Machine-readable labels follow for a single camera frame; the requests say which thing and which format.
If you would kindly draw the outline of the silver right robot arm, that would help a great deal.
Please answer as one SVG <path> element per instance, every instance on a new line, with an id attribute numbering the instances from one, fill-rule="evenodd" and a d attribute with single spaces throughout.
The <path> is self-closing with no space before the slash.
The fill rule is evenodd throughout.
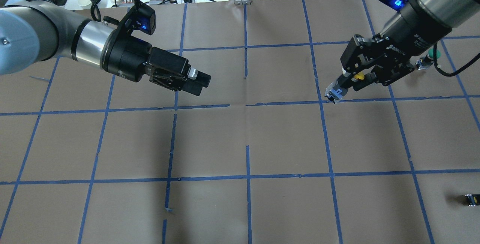
<path id="1" fill-rule="evenodd" d="M 479 12 L 479 0 L 379 0 L 396 14 L 372 38 L 355 34 L 341 56 L 345 73 L 334 85 L 355 91 L 385 86 L 413 72 L 413 56 L 434 46 Z"/>

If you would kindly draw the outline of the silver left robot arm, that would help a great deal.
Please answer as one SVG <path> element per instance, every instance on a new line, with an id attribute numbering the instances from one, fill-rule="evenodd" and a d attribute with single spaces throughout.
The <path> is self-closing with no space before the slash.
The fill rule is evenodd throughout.
<path id="1" fill-rule="evenodd" d="M 120 21 L 105 16 L 98 22 L 48 0 L 9 0 L 1 8 L 1 74 L 67 57 L 135 83 L 147 75 L 151 83 L 199 96 L 210 75 L 187 58 L 132 36 L 134 31 L 152 35 L 155 29 L 155 11 L 145 3 Z"/>

